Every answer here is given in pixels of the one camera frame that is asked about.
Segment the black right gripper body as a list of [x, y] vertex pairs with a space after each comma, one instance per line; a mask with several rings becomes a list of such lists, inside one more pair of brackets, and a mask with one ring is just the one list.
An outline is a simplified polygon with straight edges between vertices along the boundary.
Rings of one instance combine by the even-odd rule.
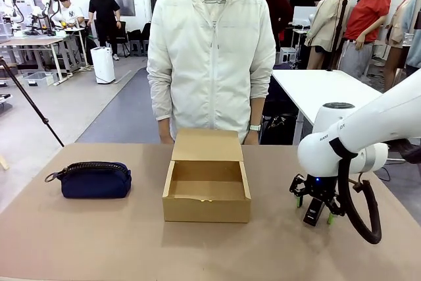
[[305, 191], [319, 200], [332, 200], [336, 194], [337, 177], [317, 177], [307, 175]]

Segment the person's left hand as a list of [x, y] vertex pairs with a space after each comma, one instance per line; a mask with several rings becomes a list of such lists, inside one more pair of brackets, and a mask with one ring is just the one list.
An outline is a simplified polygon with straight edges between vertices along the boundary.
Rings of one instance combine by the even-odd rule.
[[259, 132], [250, 130], [243, 142], [244, 145], [258, 145], [259, 144]]

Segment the person's right hand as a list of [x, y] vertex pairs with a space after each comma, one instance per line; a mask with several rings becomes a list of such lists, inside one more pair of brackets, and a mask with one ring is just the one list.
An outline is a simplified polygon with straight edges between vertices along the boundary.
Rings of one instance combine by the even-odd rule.
[[171, 136], [170, 129], [164, 128], [159, 130], [159, 137], [162, 144], [173, 145], [174, 139]]

